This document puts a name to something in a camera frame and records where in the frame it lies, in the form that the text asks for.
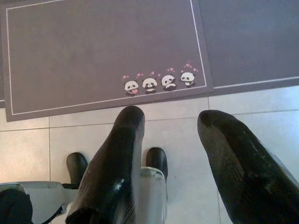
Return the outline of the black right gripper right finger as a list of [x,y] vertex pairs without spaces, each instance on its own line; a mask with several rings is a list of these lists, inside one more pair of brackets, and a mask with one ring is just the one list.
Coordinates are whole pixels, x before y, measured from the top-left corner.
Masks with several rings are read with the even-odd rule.
[[298,223],[298,181],[243,122],[226,112],[204,110],[197,129],[232,223]]

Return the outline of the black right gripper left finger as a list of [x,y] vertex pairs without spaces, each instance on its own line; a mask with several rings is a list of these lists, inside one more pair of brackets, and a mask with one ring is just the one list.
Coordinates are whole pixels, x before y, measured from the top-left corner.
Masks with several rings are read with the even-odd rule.
[[145,115],[127,106],[90,161],[65,220],[67,224],[135,224]]

